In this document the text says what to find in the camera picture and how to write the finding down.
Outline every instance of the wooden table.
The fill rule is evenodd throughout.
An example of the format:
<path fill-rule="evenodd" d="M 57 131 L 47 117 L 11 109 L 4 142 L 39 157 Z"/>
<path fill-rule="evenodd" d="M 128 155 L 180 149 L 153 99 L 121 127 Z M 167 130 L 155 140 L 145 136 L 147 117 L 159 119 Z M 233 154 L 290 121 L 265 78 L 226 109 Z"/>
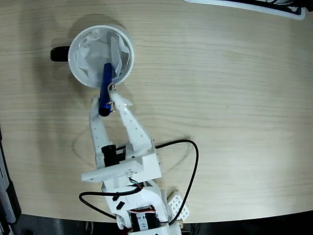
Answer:
<path fill-rule="evenodd" d="M 187 222 L 313 209 L 313 14 L 303 21 L 182 0 L 5 0 L 0 3 L 0 124 L 23 213 L 110 221 L 79 199 L 99 184 L 90 99 L 66 63 L 52 63 L 88 26 L 118 23 L 136 45 L 119 92 L 156 143 L 190 138 L 200 164 Z M 126 141 L 118 114 L 105 120 Z M 159 152 L 171 192 L 186 190 L 191 146 Z M 101 198 L 89 199 L 107 210 Z"/>

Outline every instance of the blue marker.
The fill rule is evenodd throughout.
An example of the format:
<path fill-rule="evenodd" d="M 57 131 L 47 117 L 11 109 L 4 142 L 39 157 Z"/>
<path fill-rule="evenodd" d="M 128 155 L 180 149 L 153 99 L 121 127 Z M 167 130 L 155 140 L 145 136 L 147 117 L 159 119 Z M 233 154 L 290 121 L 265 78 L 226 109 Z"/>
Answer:
<path fill-rule="evenodd" d="M 108 86 L 112 83 L 112 65 L 106 63 L 103 67 L 103 80 L 99 98 L 99 115 L 107 117 L 111 113 L 111 100 L 108 92 Z"/>

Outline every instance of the black wire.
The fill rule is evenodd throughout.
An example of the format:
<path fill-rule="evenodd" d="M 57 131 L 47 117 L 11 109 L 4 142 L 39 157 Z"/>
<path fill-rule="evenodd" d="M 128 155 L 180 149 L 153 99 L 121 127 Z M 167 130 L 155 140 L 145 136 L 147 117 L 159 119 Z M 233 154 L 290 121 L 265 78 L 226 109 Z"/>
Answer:
<path fill-rule="evenodd" d="M 192 175 L 191 175 L 191 178 L 190 178 L 190 181 L 189 181 L 189 185 L 188 185 L 188 188 L 187 188 L 187 191 L 185 193 L 185 196 L 184 196 L 184 199 L 181 203 L 181 206 L 180 206 L 180 209 L 178 210 L 178 213 L 176 214 L 176 216 L 169 222 L 169 225 L 172 225 L 176 220 L 177 218 L 179 217 L 185 203 L 186 203 L 186 200 L 187 200 L 187 197 L 189 195 L 189 192 L 190 192 L 190 189 L 191 189 L 191 186 L 192 186 L 192 183 L 194 181 L 194 178 L 195 178 L 195 175 L 196 175 L 196 171 L 197 171 L 197 166 L 198 166 L 198 161 L 199 161 L 199 150 L 198 150 L 198 147 L 196 145 L 195 142 L 191 141 L 191 140 L 178 140 L 178 141 L 172 141 L 172 142 L 168 142 L 168 143 L 164 143 L 164 144 L 160 144 L 158 146 L 156 146 L 156 149 L 159 149 L 159 148 L 164 148 L 164 147 L 167 147 L 167 146 L 170 146 L 170 145 L 173 145 L 173 144 L 177 144 L 177 143 L 191 143 L 194 148 L 195 148 L 195 151 L 196 151 L 196 160 L 195 160 L 195 166 L 194 166 L 194 170 L 192 172 Z M 84 203 L 86 206 L 90 207 L 91 209 L 94 209 L 95 211 L 109 217 L 109 218 L 112 218 L 112 219 L 116 219 L 116 217 L 112 214 L 109 214 L 99 208 L 97 208 L 96 206 L 94 206 L 93 204 L 87 202 L 83 196 L 111 196 L 111 197 L 114 197 L 114 196 L 128 196 L 128 195 L 132 195 L 132 194 L 135 194 L 135 193 L 138 193 L 142 190 L 142 188 L 140 187 L 136 187 L 134 190 L 132 191 L 128 191 L 128 192 L 92 192 L 92 191 L 87 191 L 87 192 L 82 192 L 79 194 L 79 200 Z"/>
<path fill-rule="evenodd" d="M 191 174 L 189 185 L 188 185 L 188 188 L 186 190 L 184 199 L 182 200 L 180 209 L 178 210 L 178 212 L 175 215 L 175 217 L 171 220 L 171 222 L 169 222 L 169 225 L 172 225 L 177 220 L 177 218 L 179 217 L 179 215 L 180 215 L 180 213 L 182 211 L 182 208 L 184 207 L 184 205 L 185 205 L 185 203 L 187 201 L 187 197 L 189 195 L 192 183 L 194 181 L 194 178 L 195 178 L 195 175 L 196 175 L 196 171 L 197 171 L 198 162 L 199 162 L 199 150 L 198 150 L 198 147 L 197 147 L 196 143 L 191 141 L 191 140 L 178 140 L 178 141 L 172 141 L 172 142 L 160 144 L 160 145 L 156 146 L 156 149 L 164 148 L 164 147 L 167 147 L 167 146 L 170 146 L 170 145 L 173 145 L 173 144 L 177 144 L 177 143 L 190 143 L 190 144 L 192 144 L 194 146 L 194 148 L 195 148 L 195 151 L 196 151 L 196 159 L 195 159 L 194 170 L 193 170 L 193 172 Z"/>
<path fill-rule="evenodd" d="M 114 197 L 114 196 L 128 196 L 128 195 L 132 195 L 132 194 L 135 194 L 135 193 L 138 193 L 142 190 L 142 188 L 135 188 L 134 190 L 131 190 L 131 191 L 128 191 L 128 192 L 90 192 L 90 191 L 87 191 L 87 192 L 82 192 L 79 194 L 79 200 L 84 203 L 86 206 L 90 207 L 91 209 L 94 209 L 95 211 L 111 218 L 111 219 L 116 219 L 116 217 L 112 214 L 109 214 L 99 208 L 97 208 L 96 206 L 94 206 L 93 204 L 87 202 L 83 196 L 111 196 L 111 197 Z"/>

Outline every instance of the white paper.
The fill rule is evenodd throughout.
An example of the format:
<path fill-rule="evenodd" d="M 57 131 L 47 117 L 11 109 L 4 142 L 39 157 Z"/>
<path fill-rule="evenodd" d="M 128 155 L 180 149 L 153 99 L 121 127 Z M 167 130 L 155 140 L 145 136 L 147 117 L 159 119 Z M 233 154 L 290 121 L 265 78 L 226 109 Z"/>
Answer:
<path fill-rule="evenodd" d="M 118 77 L 128 65 L 130 50 L 122 37 L 107 29 L 96 29 L 87 34 L 76 51 L 76 65 L 89 79 L 102 81 L 103 66 L 111 63 L 114 72 L 112 78 Z"/>

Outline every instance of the black mug handle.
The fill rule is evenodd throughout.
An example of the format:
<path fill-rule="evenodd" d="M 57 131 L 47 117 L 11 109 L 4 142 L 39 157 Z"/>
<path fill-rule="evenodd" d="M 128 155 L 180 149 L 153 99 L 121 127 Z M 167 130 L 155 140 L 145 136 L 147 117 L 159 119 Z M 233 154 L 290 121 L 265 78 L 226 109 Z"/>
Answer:
<path fill-rule="evenodd" d="M 54 62 L 67 62 L 69 46 L 55 47 L 50 52 L 50 59 Z"/>

